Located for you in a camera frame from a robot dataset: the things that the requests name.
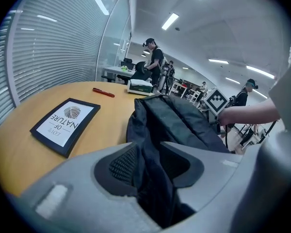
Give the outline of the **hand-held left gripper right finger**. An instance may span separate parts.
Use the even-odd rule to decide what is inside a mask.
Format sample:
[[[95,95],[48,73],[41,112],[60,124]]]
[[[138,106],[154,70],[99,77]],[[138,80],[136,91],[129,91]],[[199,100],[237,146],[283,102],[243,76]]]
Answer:
[[[173,179],[179,200],[200,211],[223,189],[242,160],[241,155],[192,148],[172,142],[161,145],[189,161],[189,168]]]

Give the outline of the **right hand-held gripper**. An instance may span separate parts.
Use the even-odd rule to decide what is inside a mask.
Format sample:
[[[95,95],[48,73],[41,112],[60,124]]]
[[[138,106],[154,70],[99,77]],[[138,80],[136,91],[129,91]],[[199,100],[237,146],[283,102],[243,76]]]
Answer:
[[[218,122],[218,116],[227,106],[228,102],[229,99],[217,87],[212,88],[203,99],[203,115],[217,133],[225,133]]]

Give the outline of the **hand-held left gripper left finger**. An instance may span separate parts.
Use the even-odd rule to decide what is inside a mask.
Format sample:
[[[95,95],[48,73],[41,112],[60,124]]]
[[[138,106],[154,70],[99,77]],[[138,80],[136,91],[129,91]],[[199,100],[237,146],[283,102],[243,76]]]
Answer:
[[[44,232],[160,232],[135,198],[112,195],[94,177],[100,159],[129,146],[121,144],[63,162],[25,190],[20,201],[42,219]]]

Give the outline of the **black backpack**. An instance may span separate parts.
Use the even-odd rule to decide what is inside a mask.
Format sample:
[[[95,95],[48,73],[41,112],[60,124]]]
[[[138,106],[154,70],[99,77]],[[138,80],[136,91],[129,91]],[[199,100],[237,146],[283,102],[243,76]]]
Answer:
[[[172,142],[227,153],[202,113],[187,101],[154,95],[134,101],[126,140],[136,144],[132,182],[142,209],[163,229],[194,213],[180,201],[177,190],[192,186],[204,172],[202,162],[164,146]]]

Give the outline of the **person's right forearm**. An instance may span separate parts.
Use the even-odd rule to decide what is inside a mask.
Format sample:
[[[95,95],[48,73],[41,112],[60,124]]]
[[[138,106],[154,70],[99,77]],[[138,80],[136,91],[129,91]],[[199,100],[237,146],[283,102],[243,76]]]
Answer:
[[[227,124],[266,124],[279,119],[281,116],[270,98],[255,105],[225,108],[218,116],[221,126]]]

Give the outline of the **white green tissue box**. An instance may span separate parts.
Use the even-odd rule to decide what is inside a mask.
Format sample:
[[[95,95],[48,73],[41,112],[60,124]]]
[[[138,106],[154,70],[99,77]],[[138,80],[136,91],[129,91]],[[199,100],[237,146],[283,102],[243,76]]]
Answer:
[[[130,79],[127,85],[127,92],[137,95],[150,96],[152,88],[152,84],[147,81]]]

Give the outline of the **black office chair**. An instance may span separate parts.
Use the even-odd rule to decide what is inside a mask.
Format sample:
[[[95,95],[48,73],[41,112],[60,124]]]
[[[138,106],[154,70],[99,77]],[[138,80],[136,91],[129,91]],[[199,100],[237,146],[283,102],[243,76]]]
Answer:
[[[145,62],[138,62],[135,65],[135,73],[130,78],[131,80],[143,80],[146,81],[150,78],[152,72],[145,68]]]
[[[132,62],[132,59],[124,58],[124,60],[121,61],[120,66],[122,68],[126,68],[126,69],[129,69],[129,70],[133,70],[134,63]]]

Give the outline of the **white desk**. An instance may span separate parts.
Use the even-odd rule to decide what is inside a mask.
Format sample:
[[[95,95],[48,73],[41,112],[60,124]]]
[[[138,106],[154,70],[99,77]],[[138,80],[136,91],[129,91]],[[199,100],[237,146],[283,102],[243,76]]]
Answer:
[[[125,69],[121,67],[105,67],[101,78],[109,83],[120,83],[127,85],[128,80],[133,76],[135,70]]]

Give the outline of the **red pen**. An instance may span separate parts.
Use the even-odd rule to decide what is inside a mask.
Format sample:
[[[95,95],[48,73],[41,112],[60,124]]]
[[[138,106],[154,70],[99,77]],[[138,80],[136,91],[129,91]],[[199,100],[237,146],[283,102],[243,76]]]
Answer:
[[[99,94],[103,94],[103,95],[108,96],[108,97],[111,97],[111,98],[114,98],[115,97],[114,94],[109,93],[109,92],[106,92],[106,91],[103,91],[103,90],[98,89],[98,88],[93,88],[92,91],[93,92],[96,92],[96,93],[99,93]]]

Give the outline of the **white window blinds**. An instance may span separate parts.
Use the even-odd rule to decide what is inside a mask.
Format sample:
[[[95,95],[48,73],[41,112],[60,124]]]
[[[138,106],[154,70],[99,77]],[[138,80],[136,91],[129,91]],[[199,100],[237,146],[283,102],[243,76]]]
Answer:
[[[36,93],[102,81],[130,33],[129,0],[19,0],[0,25],[0,125]]]

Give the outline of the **black picture frame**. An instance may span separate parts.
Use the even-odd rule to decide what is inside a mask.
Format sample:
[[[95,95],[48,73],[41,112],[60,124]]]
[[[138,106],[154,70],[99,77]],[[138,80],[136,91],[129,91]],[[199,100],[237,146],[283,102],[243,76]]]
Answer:
[[[39,120],[30,132],[46,147],[68,158],[77,140],[100,108],[98,104],[68,98]]]

